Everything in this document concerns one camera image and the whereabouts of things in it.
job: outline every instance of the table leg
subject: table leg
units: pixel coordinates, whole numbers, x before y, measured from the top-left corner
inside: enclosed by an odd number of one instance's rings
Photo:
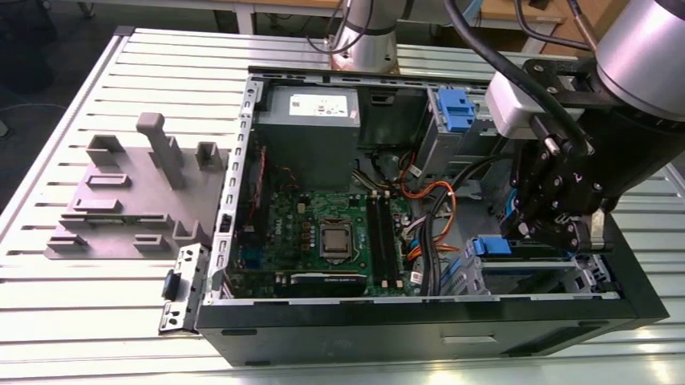
[[[255,8],[248,4],[235,4],[237,31],[240,34],[255,34]]]

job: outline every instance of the ram slot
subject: ram slot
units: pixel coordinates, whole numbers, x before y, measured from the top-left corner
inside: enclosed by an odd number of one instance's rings
[[[381,197],[379,207],[380,238],[383,241],[383,259],[385,260],[387,281],[391,286],[401,287],[397,273],[397,261],[395,251],[395,227],[389,213],[389,198]]]
[[[371,272],[373,273],[373,285],[387,287],[385,254],[383,252],[381,226],[379,221],[379,200],[375,197],[365,198],[365,224],[368,227],[368,245],[371,250]]]

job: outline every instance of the gray 3d printed holder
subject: gray 3d printed holder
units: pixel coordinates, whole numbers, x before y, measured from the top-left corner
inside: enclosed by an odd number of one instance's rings
[[[162,126],[160,114],[140,115],[150,148],[93,136],[92,164],[46,243],[49,259],[173,259],[180,247],[211,244],[228,150],[213,142],[178,148]]]

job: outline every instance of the blue plastic clip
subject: blue plastic clip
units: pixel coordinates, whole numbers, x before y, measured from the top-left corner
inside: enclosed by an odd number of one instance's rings
[[[438,90],[438,105],[447,119],[450,132],[467,132],[475,121],[475,104],[468,101],[463,90]]]

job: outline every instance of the power supply label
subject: power supply label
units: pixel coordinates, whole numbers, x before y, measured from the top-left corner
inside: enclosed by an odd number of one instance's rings
[[[295,94],[289,96],[289,115],[347,117],[347,96]]]

